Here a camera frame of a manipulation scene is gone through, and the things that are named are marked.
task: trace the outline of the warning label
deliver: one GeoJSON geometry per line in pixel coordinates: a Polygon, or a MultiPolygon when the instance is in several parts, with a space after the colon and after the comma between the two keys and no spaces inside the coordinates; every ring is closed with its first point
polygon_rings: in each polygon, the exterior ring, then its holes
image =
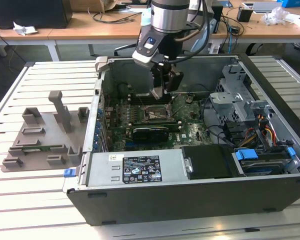
{"type": "Polygon", "coordinates": [[[133,156],[123,158],[125,184],[162,182],[159,156],[133,156]]]}

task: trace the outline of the barcode label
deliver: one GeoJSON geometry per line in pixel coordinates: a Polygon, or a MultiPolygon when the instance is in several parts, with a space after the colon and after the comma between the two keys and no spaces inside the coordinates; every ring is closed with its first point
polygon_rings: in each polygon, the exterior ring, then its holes
{"type": "Polygon", "coordinates": [[[125,157],[124,154],[111,154],[109,155],[109,162],[112,161],[122,161],[122,159],[125,157]]]}

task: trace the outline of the clear plastic packaging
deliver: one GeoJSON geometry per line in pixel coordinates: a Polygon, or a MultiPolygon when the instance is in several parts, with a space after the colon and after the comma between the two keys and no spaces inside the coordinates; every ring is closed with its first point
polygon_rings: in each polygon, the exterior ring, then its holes
{"type": "Polygon", "coordinates": [[[265,23],[265,25],[274,25],[274,24],[285,24],[285,17],[289,14],[288,11],[285,11],[283,7],[278,6],[272,10],[272,12],[265,13],[261,21],[265,23]]]}

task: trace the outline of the wooden desk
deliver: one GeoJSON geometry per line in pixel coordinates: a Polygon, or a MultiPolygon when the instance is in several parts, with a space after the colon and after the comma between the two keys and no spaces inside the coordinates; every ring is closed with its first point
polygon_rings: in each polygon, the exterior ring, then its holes
{"type": "MultiPolygon", "coordinates": [[[[230,0],[235,8],[239,7],[243,2],[242,0],[230,0]]],[[[270,0],[258,0],[258,2],[272,2],[270,0]]],[[[238,9],[231,10],[228,15],[227,12],[230,8],[223,9],[223,15],[229,18],[237,19],[238,9]]],[[[285,8],[286,11],[291,14],[299,14],[300,15],[300,7],[290,7],[285,8]]],[[[244,33],[239,37],[238,42],[242,42],[243,39],[248,39],[251,43],[252,39],[264,39],[266,40],[275,39],[274,42],[283,42],[284,39],[300,39],[300,27],[295,24],[291,24],[286,22],[285,25],[269,25],[266,26],[264,22],[261,21],[261,17],[263,14],[255,14],[252,13],[249,22],[242,22],[244,26],[244,33]]],[[[229,20],[229,23],[234,26],[239,26],[236,22],[229,20]]],[[[227,28],[224,23],[220,23],[218,33],[212,35],[212,38],[222,38],[224,39],[227,36],[227,28]]]]}
{"type": "MultiPolygon", "coordinates": [[[[231,0],[234,7],[239,7],[242,0],[231,0]]],[[[300,7],[285,8],[293,14],[300,14],[300,7]]],[[[230,8],[224,8],[226,16],[230,8]]],[[[238,10],[228,13],[228,17],[236,19],[238,10]]],[[[132,13],[107,13],[102,19],[106,21],[117,20],[132,13]]],[[[261,22],[262,14],[251,15],[250,22],[243,22],[245,31],[237,40],[238,43],[300,43],[300,28],[287,22],[285,25],[266,26],[261,22]]],[[[46,45],[53,61],[60,61],[58,45],[84,44],[89,46],[90,54],[94,54],[93,44],[133,44],[140,31],[140,16],[135,16],[133,22],[124,24],[105,24],[94,21],[86,12],[73,13],[72,20],[65,29],[39,29],[39,33],[21,36],[13,30],[0,30],[0,35],[10,45],[46,45]]],[[[212,43],[211,53],[218,50],[220,44],[227,36],[224,23],[220,23],[218,33],[212,34],[209,42],[212,43]]]]}
{"type": "Polygon", "coordinates": [[[17,34],[13,29],[0,29],[0,36],[3,37],[4,40],[48,40],[51,31],[52,28],[40,28],[38,29],[38,33],[22,36],[17,34]]]}
{"type": "MultiPolygon", "coordinates": [[[[106,13],[104,21],[114,21],[128,17],[133,13],[106,13]]],[[[48,37],[50,40],[78,40],[78,39],[134,39],[140,32],[141,16],[133,18],[133,22],[123,24],[106,24],[94,21],[87,12],[75,12],[67,28],[53,29],[48,37]]]]}

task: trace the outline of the floor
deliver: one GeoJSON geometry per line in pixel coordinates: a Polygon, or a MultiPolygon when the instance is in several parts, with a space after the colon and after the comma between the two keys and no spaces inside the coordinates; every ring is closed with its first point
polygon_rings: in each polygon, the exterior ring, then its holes
{"type": "MultiPolygon", "coordinates": [[[[113,56],[114,49],[121,45],[94,45],[94,51],[98,56],[113,56]]],[[[6,49],[7,56],[0,57],[0,101],[16,79],[18,72],[23,68],[24,62],[13,52],[16,46],[6,49]]],[[[238,44],[236,53],[245,53],[247,45],[238,44]]],[[[51,61],[46,46],[18,46],[17,53],[27,62],[51,61]]],[[[90,56],[87,45],[61,45],[59,51],[63,61],[95,60],[90,56]]],[[[121,56],[131,56],[133,49],[126,49],[119,52],[121,56]]],[[[294,49],[292,44],[265,44],[260,48],[258,55],[273,55],[282,57],[295,71],[300,74],[300,51],[294,49]]]]}

